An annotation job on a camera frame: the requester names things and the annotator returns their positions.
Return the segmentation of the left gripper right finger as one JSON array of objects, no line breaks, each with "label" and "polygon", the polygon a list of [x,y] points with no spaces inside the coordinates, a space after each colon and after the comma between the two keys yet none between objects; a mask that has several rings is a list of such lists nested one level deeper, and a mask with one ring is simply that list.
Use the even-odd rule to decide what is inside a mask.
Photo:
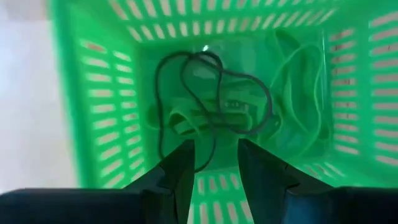
[{"label": "left gripper right finger", "polygon": [[255,224],[398,224],[398,188],[333,187],[248,139],[238,164]]}]

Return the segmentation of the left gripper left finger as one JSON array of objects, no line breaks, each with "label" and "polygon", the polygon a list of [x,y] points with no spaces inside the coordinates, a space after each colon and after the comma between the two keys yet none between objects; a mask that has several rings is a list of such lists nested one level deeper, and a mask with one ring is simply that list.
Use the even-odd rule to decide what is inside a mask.
[{"label": "left gripper left finger", "polygon": [[195,143],[185,140],[122,189],[19,189],[0,194],[0,224],[187,224]]}]

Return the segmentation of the green rubber band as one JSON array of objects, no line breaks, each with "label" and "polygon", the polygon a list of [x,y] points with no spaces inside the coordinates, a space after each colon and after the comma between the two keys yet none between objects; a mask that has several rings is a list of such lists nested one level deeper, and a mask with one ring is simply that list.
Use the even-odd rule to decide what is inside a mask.
[{"label": "green rubber band", "polygon": [[305,134],[301,153],[314,144],[321,131],[323,118],[318,85],[322,69],[322,52],[313,44],[293,51],[279,69],[284,83],[283,109],[288,119]]},{"label": "green rubber band", "polygon": [[[283,83],[282,75],[279,72],[279,69],[280,69],[280,66],[285,62],[286,58],[293,51],[295,51],[296,49],[298,49],[299,47],[301,47],[303,45],[308,45],[308,44],[303,44],[303,43],[299,42],[293,35],[289,34],[288,32],[286,32],[284,30],[275,30],[274,31],[274,42],[275,42],[277,51],[281,54],[284,61],[279,65],[279,68],[277,69],[276,74],[275,74],[273,80],[271,81],[270,89],[271,89],[271,92],[275,99],[275,107],[277,109],[277,114],[280,116],[280,119],[281,119],[280,126],[283,127],[285,125],[286,121],[292,123],[293,125],[294,125],[294,123],[288,119],[288,117],[286,116],[286,113],[285,113],[285,109],[283,109],[283,104],[282,104],[283,91],[282,91],[282,89],[283,89],[284,83]],[[286,159],[294,160],[294,159],[298,159],[298,158],[302,157],[304,154],[306,154],[310,148],[307,151],[301,153],[300,146],[302,146],[302,145],[303,145],[303,140],[302,140],[302,144],[297,147],[296,151],[288,153],[288,155],[286,156]]]},{"label": "green rubber band", "polygon": [[[232,125],[234,128],[243,130],[248,130],[253,127],[252,118],[244,111],[226,110],[223,112],[223,115],[227,121],[227,124],[223,122],[216,112],[210,111],[210,118],[214,122],[214,128],[227,128],[228,124]],[[211,125],[209,124],[208,119],[196,107],[176,107],[172,109],[169,113],[167,126],[175,134],[180,136],[189,136],[194,134],[202,136],[211,130]]]}]

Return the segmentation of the black cable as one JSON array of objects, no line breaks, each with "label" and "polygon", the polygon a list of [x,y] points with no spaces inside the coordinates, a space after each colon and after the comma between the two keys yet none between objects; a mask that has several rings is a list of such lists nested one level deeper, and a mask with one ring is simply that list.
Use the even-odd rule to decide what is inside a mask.
[{"label": "black cable", "polygon": [[[191,60],[197,60],[218,72],[218,81],[216,86],[216,114],[220,117],[220,120],[222,120],[223,125],[225,127],[229,128],[230,130],[232,130],[237,134],[256,134],[259,131],[261,131],[261,129],[263,129],[263,127],[267,123],[267,120],[272,116],[273,102],[269,88],[266,87],[265,84],[262,81],[260,81],[260,79],[252,75],[234,72],[225,69],[220,57],[217,54],[210,51],[201,51],[196,53],[188,51],[173,52],[162,58],[155,69],[154,96],[155,96],[157,114],[159,119],[158,155],[161,159],[164,159],[165,156],[162,152],[163,140],[164,140],[164,110],[163,110],[163,103],[160,97],[160,73],[163,66],[165,66],[165,64],[169,60],[179,56],[186,56],[187,62]],[[226,116],[224,115],[221,109],[221,82],[223,79],[223,74],[227,74],[232,77],[247,78],[252,82],[254,82],[255,84],[257,84],[259,87],[261,87],[263,92],[265,93],[267,99],[266,112],[264,113],[263,120],[261,120],[261,122],[252,129],[249,130],[237,129],[232,124],[229,124],[227,122]]]}]

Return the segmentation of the green plastic basket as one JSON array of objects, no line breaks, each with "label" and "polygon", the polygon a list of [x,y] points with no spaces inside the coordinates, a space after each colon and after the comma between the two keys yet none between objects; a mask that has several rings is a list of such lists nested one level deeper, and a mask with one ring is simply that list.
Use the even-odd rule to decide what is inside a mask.
[{"label": "green plastic basket", "polygon": [[[177,52],[210,51],[225,69],[257,77],[273,110],[256,134],[216,129],[218,72],[179,56],[160,73],[164,156],[196,143],[188,224],[252,224],[238,169],[238,141],[250,139],[334,187],[398,188],[398,0],[49,0],[82,187],[123,188],[160,160],[155,69]],[[303,133],[281,127],[270,89],[284,61],[274,31],[322,50],[323,125],[302,157],[287,160]],[[267,99],[247,78],[223,74],[221,109],[263,120]],[[211,130],[180,136],[176,107],[198,108]]]}]

